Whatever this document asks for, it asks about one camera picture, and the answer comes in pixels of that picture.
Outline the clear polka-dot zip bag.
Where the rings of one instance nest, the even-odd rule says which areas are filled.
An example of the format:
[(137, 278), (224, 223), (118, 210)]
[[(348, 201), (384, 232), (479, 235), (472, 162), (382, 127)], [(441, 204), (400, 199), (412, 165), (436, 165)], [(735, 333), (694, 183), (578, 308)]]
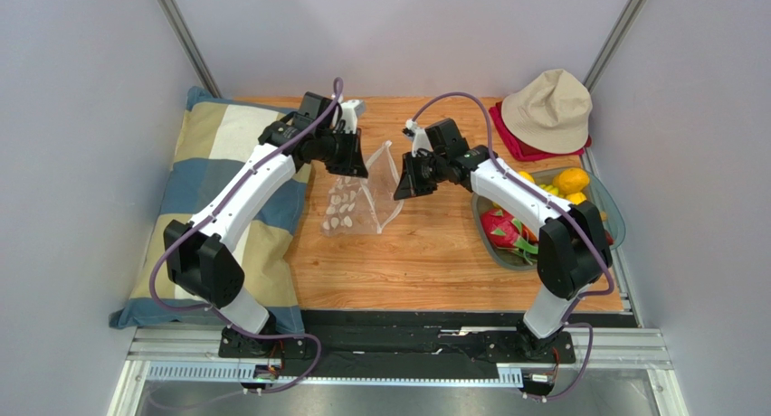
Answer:
[(398, 216), (404, 203), (394, 198), (399, 174), (391, 147), (387, 140), (366, 159), (367, 178), (335, 179), (320, 226), (323, 235), (377, 235)]

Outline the red dragon fruit toy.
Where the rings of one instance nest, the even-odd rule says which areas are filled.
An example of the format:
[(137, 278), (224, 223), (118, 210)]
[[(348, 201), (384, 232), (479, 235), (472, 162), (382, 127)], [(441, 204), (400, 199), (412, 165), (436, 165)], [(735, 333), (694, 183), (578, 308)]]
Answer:
[(538, 236), (518, 218), (501, 208), (492, 208), (480, 217), (482, 232), (492, 247), (512, 253), (526, 264), (538, 260)]

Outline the yellow banana bunch toy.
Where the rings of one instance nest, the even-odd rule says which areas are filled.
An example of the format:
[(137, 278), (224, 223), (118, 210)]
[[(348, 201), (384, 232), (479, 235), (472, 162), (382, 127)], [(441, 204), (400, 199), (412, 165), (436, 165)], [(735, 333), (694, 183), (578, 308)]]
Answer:
[(548, 194), (563, 198), (563, 195), (560, 193), (559, 189), (552, 184), (540, 184), (539, 187)]

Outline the yellow potato toy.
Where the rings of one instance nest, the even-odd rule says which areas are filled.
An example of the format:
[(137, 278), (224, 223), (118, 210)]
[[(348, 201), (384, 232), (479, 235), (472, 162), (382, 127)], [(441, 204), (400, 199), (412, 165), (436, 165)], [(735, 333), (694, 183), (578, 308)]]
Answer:
[(582, 193), (590, 184), (589, 174), (578, 167), (567, 168), (552, 180), (552, 185), (563, 195)]

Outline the yellow pear toy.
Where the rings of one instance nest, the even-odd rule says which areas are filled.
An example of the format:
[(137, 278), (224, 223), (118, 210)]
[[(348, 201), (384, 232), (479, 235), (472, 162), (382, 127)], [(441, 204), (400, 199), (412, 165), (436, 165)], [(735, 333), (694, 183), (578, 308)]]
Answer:
[(533, 176), (530, 173), (526, 172), (526, 171), (518, 171), (518, 175), (521, 176), (524, 180), (528, 181), (531, 184), (535, 184), (536, 183), (536, 181), (533, 178)]

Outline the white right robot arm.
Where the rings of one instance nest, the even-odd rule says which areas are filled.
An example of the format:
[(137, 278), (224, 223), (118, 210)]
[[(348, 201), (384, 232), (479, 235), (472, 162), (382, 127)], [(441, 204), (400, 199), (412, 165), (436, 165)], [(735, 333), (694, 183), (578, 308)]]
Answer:
[(413, 120), (403, 130), (411, 151), (394, 198), (432, 194), (442, 182), (457, 184), (497, 203), (538, 238), (537, 272), (541, 288), (526, 311), (526, 336), (546, 339), (557, 333), (578, 300), (612, 264), (601, 214), (584, 201), (574, 204), (528, 181), (486, 146), (470, 147), (456, 123), (446, 118), (421, 128)]

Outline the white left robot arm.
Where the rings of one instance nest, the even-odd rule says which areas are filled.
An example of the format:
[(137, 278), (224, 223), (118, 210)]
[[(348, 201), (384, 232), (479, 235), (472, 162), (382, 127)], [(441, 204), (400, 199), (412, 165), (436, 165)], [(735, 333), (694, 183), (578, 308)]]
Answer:
[(232, 180), (187, 222), (169, 222), (166, 250), (151, 276), (166, 269), (170, 281), (198, 299), (197, 308), (214, 311), (244, 336), (266, 337), (276, 305), (245, 287), (250, 274), (233, 253), (242, 239), (256, 238), (251, 226), (258, 214), (289, 208), (284, 189), (311, 161), (332, 174), (367, 176), (357, 126), (365, 110), (359, 99), (308, 92), (298, 109), (255, 128), (258, 142)]

